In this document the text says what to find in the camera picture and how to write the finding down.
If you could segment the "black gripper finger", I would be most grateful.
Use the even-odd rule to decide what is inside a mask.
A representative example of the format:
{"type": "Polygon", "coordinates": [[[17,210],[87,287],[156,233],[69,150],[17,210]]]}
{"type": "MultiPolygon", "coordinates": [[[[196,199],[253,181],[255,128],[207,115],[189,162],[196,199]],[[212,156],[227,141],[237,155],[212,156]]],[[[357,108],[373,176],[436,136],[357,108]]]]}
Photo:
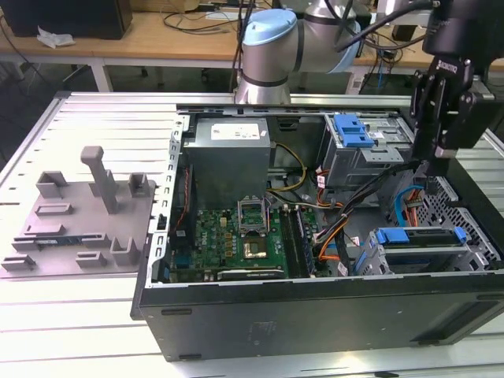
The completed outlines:
{"type": "Polygon", "coordinates": [[[458,148],[448,141],[454,130],[463,86],[459,79],[430,76],[427,81],[427,119],[432,124],[431,151],[428,155],[427,176],[443,176],[449,160],[456,156],[458,148]]]}
{"type": "Polygon", "coordinates": [[[428,99],[429,79],[425,71],[414,74],[415,88],[411,98],[411,117],[414,120],[414,142],[412,158],[424,162],[428,156],[428,140],[424,127],[424,111],[428,99]]]}

